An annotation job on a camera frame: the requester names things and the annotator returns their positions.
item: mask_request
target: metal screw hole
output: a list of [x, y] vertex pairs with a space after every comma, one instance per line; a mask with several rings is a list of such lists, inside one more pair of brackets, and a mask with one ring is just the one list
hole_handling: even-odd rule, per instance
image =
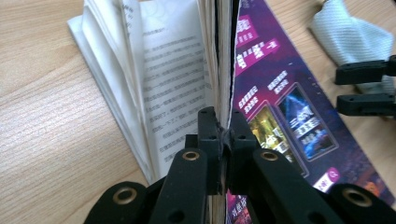
[[277, 155], [272, 152], [263, 152], [262, 153], [262, 158], [268, 161], [276, 161], [277, 160]]
[[355, 189], [343, 189], [343, 196], [360, 207], [370, 207], [373, 204], [369, 197]]
[[131, 203], [137, 196], [136, 189], [124, 187], [113, 195], [113, 202], [119, 205]]
[[196, 161], [199, 158], [199, 153], [194, 151], [188, 151], [183, 153], [183, 159], [186, 161]]

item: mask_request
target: white page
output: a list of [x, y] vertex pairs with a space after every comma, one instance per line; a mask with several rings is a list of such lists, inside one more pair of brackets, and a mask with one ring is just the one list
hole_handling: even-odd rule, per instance
[[[128, 129], [128, 125], [126, 124], [126, 121], [124, 119], [124, 116], [122, 115], [120, 107], [117, 105], [117, 101], [111, 91], [111, 88], [107, 83], [106, 77], [103, 74], [103, 71], [101, 70], [99, 63], [97, 62], [92, 52], [90, 44], [87, 42], [87, 39], [82, 33], [82, 16], [75, 17], [69, 20], [67, 23], [69, 25], [70, 32], [75, 38], [87, 65], [90, 67], [90, 70], [96, 79], [96, 83], [98, 84], [99, 89], [101, 90], [102, 94], [104, 95], [107, 101], [108, 106], [110, 107], [111, 112], [113, 113], [117, 123], [119, 124], [121, 131], [125, 134], [125, 138], [128, 145], [134, 152], [135, 151], [134, 140], [132, 139], [132, 137], [127, 137], [127, 136], [132, 136], [130, 130]], [[151, 179], [151, 183], [152, 183], [153, 177], [151, 177], [152, 176], [151, 165], [147, 164], [147, 161], [145, 161], [146, 159], [142, 159], [140, 153], [134, 152], [134, 154], [139, 166], [142, 167], [142, 171], [143, 174], [146, 176], [146, 179], [147, 180]]]
[[231, 6], [232, 1], [218, 1], [219, 9], [219, 94], [220, 124], [228, 128], [230, 122], [231, 87]]
[[153, 168], [149, 159], [149, 149], [142, 124], [138, 117], [138, 110], [133, 104], [133, 100], [129, 94], [120, 64], [114, 52], [107, 44], [94, 16], [87, 7], [84, 7], [82, 32], [86, 37], [87, 43], [91, 47], [94, 58], [97, 60], [103, 72], [104, 78], [98, 78], [98, 83], [106, 80], [109, 87], [108, 92], [112, 92], [114, 96], [114, 100], [108, 102], [110, 105], [117, 104], [120, 108], [120, 113], [122, 114], [120, 120], [124, 120], [126, 124], [126, 129], [123, 130], [124, 135], [127, 140], [129, 139], [128, 143], [136, 158], [140, 160], [139, 163], [141, 164], [142, 171], [148, 182], [152, 183], [155, 176], [152, 175]]
[[203, 43], [195, 0], [141, 3], [144, 27], [144, 94], [153, 165], [165, 176], [185, 135], [197, 132], [206, 107]]
[[212, 97], [208, 99], [208, 104], [213, 105], [215, 108], [216, 115], [219, 115], [219, 76], [218, 76], [218, 62], [216, 57], [216, 51], [212, 47], [214, 37], [212, 37], [212, 20], [214, 19], [214, 9], [208, 0], [197, 1], [199, 9], [199, 17], [201, 22], [201, 31], [204, 41], [205, 49], [205, 94], [211, 94]]
[[[122, 26], [127, 43], [134, 92], [141, 102], [140, 114], [142, 123], [147, 123], [146, 109], [144, 106], [143, 79], [145, 76], [145, 52], [143, 43], [143, 27], [140, 13], [140, 3], [137, 0], [119, 0], [122, 8]], [[147, 126], [144, 125], [145, 134], [148, 135]]]
[[[207, 56], [208, 64], [209, 64], [209, 73], [211, 77], [211, 81], [213, 83], [213, 92], [215, 95], [215, 111], [217, 115], [219, 115], [219, 120], [222, 120], [221, 125], [223, 127], [227, 127], [227, 116], [224, 116], [224, 111], [227, 111], [228, 106], [223, 106], [224, 103], [228, 104], [227, 100], [228, 92], [226, 92], [225, 96], [223, 95], [224, 91], [220, 88], [220, 83], [224, 85], [227, 81], [220, 80], [219, 78], [219, 68], [218, 68], [218, 58], [217, 58], [217, 50], [216, 50], [216, 17], [215, 17], [215, 1], [212, 0], [204, 0], [198, 1], [200, 7], [200, 15], [201, 15], [201, 25], [202, 25], [202, 33], [205, 41], [205, 54]], [[219, 26], [227, 26], [228, 21], [219, 21]], [[221, 44], [226, 43], [224, 38], [225, 36], [219, 36], [219, 42]], [[219, 58], [220, 63], [224, 63], [222, 58]], [[225, 194], [223, 195], [213, 195], [208, 198], [209, 204], [209, 214], [210, 214], [210, 223], [224, 223], [225, 218]]]
[[144, 116], [142, 97], [139, 98], [139, 92], [141, 91], [139, 91], [139, 83], [135, 80], [134, 62], [129, 51], [128, 40], [125, 38], [123, 10], [120, 0], [86, 0], [86, 7], [95, 17], [108, 45], [112, 48], [120, 63], [133, 102], [141, 112], [139, 116]]

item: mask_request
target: wood grain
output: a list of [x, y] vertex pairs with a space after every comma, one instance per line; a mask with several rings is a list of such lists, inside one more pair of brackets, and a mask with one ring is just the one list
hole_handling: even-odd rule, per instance
[[[352, 93], [332, 83], [335, 65], [307, 29], [320, 2], [268, 2], [329, 99]], [[82, 4], [0, 2], [1, 223], [82, 223], [110, 186], [147, 184], [68, 31]], [[390, 0], [346, 5], [396, 35]], [[343, 120], [396, 193], [395, 121]]]

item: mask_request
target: cloth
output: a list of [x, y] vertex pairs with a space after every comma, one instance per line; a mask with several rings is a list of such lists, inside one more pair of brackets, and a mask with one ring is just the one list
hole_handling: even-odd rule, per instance
[[[393, 35], [358, 18], [351, 17], [343, 0], [328, 0], [311, 23], [318, 42], [337, 63], [387, 60]], [[394, 94], [393, 77], [383, 76], [381, 83], [357, 85], [362, 93]]]

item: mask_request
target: book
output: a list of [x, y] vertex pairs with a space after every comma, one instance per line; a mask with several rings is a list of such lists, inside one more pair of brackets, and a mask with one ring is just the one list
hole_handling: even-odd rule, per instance
[[[227, 129], [235, 107], [315, 188], [354, 183], [394, 202], [264, 1], [85, 0], [68, 25], [149, 184], [197, 132], [201, 108]], [[245, 199], [228, 196], [235, 223]], [[222, 201], [209, 203], [216, 222]]]

